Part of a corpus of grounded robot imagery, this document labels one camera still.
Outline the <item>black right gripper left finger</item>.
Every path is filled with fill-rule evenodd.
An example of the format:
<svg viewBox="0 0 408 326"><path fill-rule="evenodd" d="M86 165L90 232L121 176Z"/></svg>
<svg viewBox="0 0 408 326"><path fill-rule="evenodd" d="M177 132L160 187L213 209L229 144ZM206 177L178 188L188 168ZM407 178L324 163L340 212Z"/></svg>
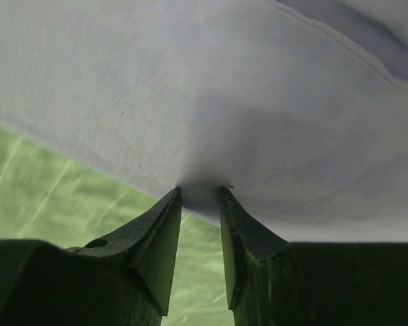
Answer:
<svg viewBox="0 0 408 326"><path fill-rule="evenodd" d="M0 239L0 325L160 325L182 212L173 189L83 247Z"/></svg>

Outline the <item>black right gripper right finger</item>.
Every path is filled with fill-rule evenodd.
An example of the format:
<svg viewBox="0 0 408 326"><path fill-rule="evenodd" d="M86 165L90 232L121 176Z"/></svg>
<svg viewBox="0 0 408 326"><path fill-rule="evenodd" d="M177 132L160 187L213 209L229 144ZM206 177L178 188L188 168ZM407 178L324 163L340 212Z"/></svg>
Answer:
<svg viewBox="0 0 408 326"><path fill-rule="evenodd" d="M288 242L219 191L236 325L408 325L408 243Z"/></svg>

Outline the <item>purple t shirt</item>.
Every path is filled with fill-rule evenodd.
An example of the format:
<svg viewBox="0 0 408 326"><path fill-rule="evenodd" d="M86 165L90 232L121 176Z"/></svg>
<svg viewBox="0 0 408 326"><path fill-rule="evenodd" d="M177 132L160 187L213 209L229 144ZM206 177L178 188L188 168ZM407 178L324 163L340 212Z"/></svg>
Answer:
<svg viewBox="0 0 408 326"><path fill-rule="evenodd" d="M0 1L0 124L218 222L408 242L408 1Z"/></svg>

